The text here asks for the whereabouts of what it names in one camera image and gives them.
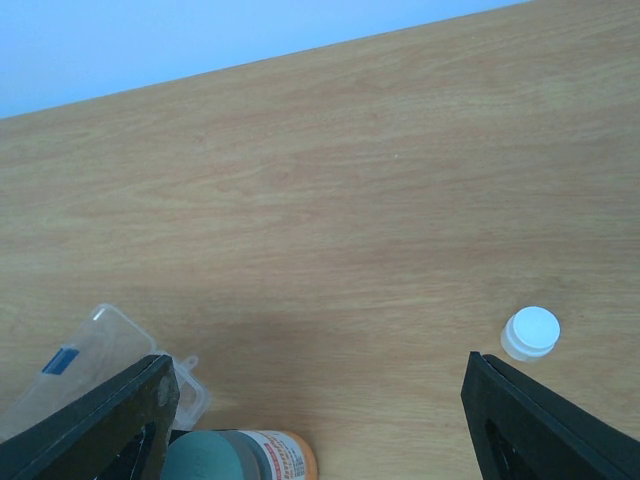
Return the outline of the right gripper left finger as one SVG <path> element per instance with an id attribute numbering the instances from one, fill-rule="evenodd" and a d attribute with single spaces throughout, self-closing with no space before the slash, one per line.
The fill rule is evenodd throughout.
<path id="1" fill-rule="evenodd" d="M 179 401 L 173 359 L 148 355 L 1 444 L 3 479 L 158 479 Z"/>

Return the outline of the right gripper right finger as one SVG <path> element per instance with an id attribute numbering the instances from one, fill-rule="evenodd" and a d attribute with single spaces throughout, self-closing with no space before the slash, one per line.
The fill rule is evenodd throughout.
<path id="1" fill-rule="evenodd" d="M 469 354 L 461 399 L 484 479 L 637 479 L 639 442 L 494 355 Z"/>

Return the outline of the orange pill bottle grey cap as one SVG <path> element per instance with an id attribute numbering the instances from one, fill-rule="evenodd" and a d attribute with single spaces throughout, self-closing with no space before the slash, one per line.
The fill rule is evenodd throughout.
<path id="1" fill-rule="evenodd" d="M 300 479 L 319 477 L 309 444 L 289 431 L 200 430 L 172 435 L 162 479 Z"/>

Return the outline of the clear plastic pill organizer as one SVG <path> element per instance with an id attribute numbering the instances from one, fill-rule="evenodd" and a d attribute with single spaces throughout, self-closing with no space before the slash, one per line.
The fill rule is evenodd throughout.
<path id="1" fill-rule="evenodd" d="M 1 416 L 1 439 L 31 428 L 145 356 L 165 353 L 116 307 L 99 305 Z"/>

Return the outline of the small white pill bottle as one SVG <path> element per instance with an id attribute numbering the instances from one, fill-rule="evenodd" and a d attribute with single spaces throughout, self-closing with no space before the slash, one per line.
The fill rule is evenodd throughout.
<path id="1" fill-rule="evenodd" d="M 500 334 L 500 344 L 512 359 L 531 363 L 548 355 L 560 335 L 560 323 L 551 311 L 527 306 L 509 318 Z"/>

